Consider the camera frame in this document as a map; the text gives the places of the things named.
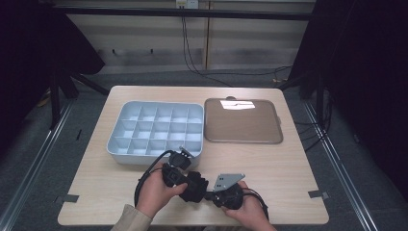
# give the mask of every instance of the human hand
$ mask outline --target human hand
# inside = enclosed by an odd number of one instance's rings
[[[244,193],[249,193],[249,190],[245,190],[248,186],[244,181],[238,182],[243,188]],[[262,210],[259,200],[251,195],[243,197],[243,203],[240,209],[230,210],[222,207],[225,215],[230,218],[234,218],[239,221],[244,227],[254,231],[272,231],[276,230],[268,221],[267,217]]]
[[[163,163],[156,164],[153,169],[163,167]],[[140,190],[139,202],[136,209],[150,218],[154,218],[168,201],[175,195],[183,193],[187,183],[170,188],[163,181],[162,170],[154,170],[147,177]]]

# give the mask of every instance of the wooden tabletop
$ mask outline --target wooden tabletop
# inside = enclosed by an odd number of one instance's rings
[[[279,144],[204,140],[200,163],[193,170],[209,180],[208,191],[220,173],[244,173],[243,180],[248,187],[258,192],[268,205],[271,223],[326,223],[328,215],[322,199],[312,199],[308,194],[318,190],[318,186],[281,90],[136,86],[111,89],[68,193],[79,195],[78,201],[63,205],[58,222],[61,225],[111,225],[120,218],[124,204],[133,204],[135,186],[147,167],[120,165],[106,148],[123,104],[161,101],[204,105],[208,98],[227,96],[270,100],[281,120],[284,139]],[[155,216],[152,224],[239,225],[211,201],[186,203],[178,196]]]

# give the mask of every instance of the tray compartment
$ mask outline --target tray compartment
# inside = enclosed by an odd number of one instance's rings
[[[146,155],[160,156],[165,152],[166,141],[164,140],[150,140],[147,146]]]
[[[139,119],[142,121],[153,121],[156,116],[157,108],[154,106],[143,106],[141,107]]]
[[[197,110],[189,109],[187,122],[188,123],[203,123],[202,115]]]
[[[144,155],[147,150],[148,139],[132,139],[129,144],[128,154]]]
[[[120,113],[121,119],[128,119],[128,120],[138,120],[139,114],[141,110],[141,105],[133,104],[130,102],[128,107],[123,107],[122,112]]]
[[[171,114],[172,122],[187,122],[187,115],[189,110],[185,107],[174,107],[173,113]]]
[[[150,121],[138,121],[136,124],[133,138],[148,139],[152,130],[153,122]]]
[[[186,130],[186,141],[201,141],[203,126],[200,123],[188,123]]]
[[[170,123],[168,122],[153,123],[152,131],[150,133],[150,139],[167,140],[169,126]]]
[[[201,152],[201,142],[200,141],[186,141],[184,146],[189,152],[195,156]]]
[[[128,138],[112,138],[108,144],[108,148],[115,153],[127,153],[129,149],[130,139]]]
[[[114,129],[114,137],[131,138],[136,127],[135,120],[120,120]]]
[[[168,139],[171,141],[183,141],[186,138],[186,123],[172,122],[168,131]]]
[[[157,109],[155,121],[170,122],[171,121],[171,107],[162,107]]]

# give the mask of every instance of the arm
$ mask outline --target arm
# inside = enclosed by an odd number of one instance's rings
[[[238,182],[241,188],[248,188],[244,181]],[[276,231],[265,217],[258,199],[246,195],[243,197],[243,204],[238,210],[230,210],[222,207],[225,215],[239,221],[244,227],[254,231]]]
[[[153,169],[162,166],[163,163],[158,163]],[[141,187],[136,209],[131,205],[125,205],[122,217],[112,230],[147,230],[156,214],[166,206],[173,196],[181,194],[186,187],[186,183],[173,188],[167,187],[163,182],[162,171],[160,169],[154,170]]]

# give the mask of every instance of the plastic organizer tray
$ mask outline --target plastic organizer tray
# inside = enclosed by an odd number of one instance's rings
[[[194,156],[194,167],[202,150],[203,123],[204,109],[198,104],[131,101],[123,105],[107,149],[120,164],[151,165],[166,150],[183,146]]]

